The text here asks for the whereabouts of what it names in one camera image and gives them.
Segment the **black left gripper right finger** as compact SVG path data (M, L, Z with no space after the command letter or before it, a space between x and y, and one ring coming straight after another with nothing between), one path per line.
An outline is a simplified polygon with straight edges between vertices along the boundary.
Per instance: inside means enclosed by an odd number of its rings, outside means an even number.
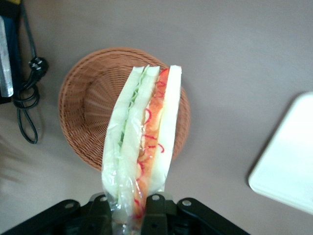
M175 206L175 203L169 193L157 192L148 196L141 225L141 234L174 235L169 219L172 205Z

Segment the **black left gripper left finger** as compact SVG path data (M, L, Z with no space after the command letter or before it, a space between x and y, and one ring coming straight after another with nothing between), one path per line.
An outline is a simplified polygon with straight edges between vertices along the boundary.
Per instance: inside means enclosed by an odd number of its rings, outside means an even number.
M104 193L94 194L88 212L87 232L89 235L111 235L112 213Z

